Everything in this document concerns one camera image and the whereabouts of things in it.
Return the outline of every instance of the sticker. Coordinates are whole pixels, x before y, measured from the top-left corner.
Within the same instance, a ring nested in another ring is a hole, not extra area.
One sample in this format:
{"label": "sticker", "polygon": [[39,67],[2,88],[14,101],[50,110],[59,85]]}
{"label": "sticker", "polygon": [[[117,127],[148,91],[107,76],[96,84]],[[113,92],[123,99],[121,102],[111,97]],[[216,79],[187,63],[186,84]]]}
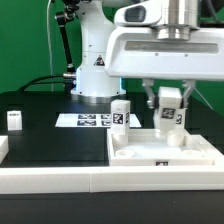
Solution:
{"label": "sticker", "polygon": [[96,59],[96,62],[94,63],[95,66],[105,66],[103,58],[101,57],[101,55],[99,55],[99,57]]}
{"label": "sticker", "polygon": [[176,124],[182,124],[182,114],[177,114]]}
{"label": "sticker", "polygon": [[129,112],[126,114],[126,124],[129,122],[129,119],[130,119],[130,114]]}
{"label": "sticker", "polygon": [[124,114],[113,114],[113,124],[124,124]]}
{"label": "sticker", "polygon": [[110,121],[101,121],[101,124],[103,127],[106,127],[106,126],[110,126],[111,122]]}
{"label": "sticker", "polygon": [[169,162],[168,161],[157,161],[156,166],[168,166]]}
{"label": "sticker", "polygon": [[102,120],[110,120],[111,119],[111,114],[101,114],[101,119]]}
{"label": "sticker", "polygon": [[95,114],[79,114],[78,119],[96,119]]}
{"label": "sticker", "polygon": [[161,118],[173,119],[175,114],[175,109],[163,108]]}
{"label": "sticker", "polygon": [[92,120],[85,120],[85,121],[78,121],[77,126],[96,126],[96,121]]}

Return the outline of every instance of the black table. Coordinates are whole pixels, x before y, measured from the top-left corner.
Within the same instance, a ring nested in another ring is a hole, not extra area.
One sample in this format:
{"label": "black table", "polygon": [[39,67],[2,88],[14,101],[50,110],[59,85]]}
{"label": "black table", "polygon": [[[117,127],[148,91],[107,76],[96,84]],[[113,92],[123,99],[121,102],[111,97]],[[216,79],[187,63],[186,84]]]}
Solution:
{"label": "black table", "polygon": [[[152,128],[142,93],[130,93],[131,113]],[[6,112],[21,110],[23,130],[7,131]],[[0,134],[9,153],[0,167],[108,166],[106,128],[56,128],[60,113],[110,113],[110,104],[74,102],[63,93],[0,95]],[[224,119],[190,100],[186,129],[224,152]],[[0,223],[224,223],[224,191],[0,195]]]}

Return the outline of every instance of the white paper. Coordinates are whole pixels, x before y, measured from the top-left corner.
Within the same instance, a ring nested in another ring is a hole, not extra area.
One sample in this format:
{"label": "white paper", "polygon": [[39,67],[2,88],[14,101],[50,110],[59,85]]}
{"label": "white paper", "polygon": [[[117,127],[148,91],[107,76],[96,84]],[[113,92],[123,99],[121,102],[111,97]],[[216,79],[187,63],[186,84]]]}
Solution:
{"label": "white paper", "polygon": [[[110,114],[60,114],[55,127],[110,127],[110,125]],[[135,114],[130,115],[130,127],[141,127]]]}

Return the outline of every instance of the white container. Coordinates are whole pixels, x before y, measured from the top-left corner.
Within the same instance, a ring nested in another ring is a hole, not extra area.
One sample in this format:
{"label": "white container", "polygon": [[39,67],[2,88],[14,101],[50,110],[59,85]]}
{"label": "white container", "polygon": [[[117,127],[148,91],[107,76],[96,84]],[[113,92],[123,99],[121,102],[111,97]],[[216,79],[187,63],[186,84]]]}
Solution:
{"label": "white container", "polygon": [[118,146],[108,129],[110,166],[213,166],[224,162],[224,156],[200,135],[184,130],[183,144],[170,146],[167,139],[156,137],[156,131],[130,129],[128,144]]}

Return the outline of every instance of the green wall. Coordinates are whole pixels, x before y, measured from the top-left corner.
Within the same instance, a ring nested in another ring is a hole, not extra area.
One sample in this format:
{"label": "green wall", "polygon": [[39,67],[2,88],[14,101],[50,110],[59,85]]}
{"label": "green wall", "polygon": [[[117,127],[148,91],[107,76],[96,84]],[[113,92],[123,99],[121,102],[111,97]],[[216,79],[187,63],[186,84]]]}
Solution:
{"label": "green wall", "polygon": [[[0,92],[14,91],[28,81],[50,75],[49,52],[47,43],[46,13],[48,0],[3,0],[0,5]],[[51,40],[54,74],[66,70],[66,62],[61,36],[54,15],[63,10],[63,4],[56,0],[52,4]],[[113,20],[115,10],[106,8],[105,14]],[[224,11],[219,12],[224,20]],[[75,66],[81,63],[81,29],[78,20],[67,25],[68,36]],[[140,79],[124,79],[123,86],[133,92],[144,91]],[[181,82],[157,80],[155,89],[160,85],[181,87]],[[224,82],[197,82],[197,89],[210,102],[214,109],[224,115]],[[32,87],[30,90],[51,90],[51,86]]]}

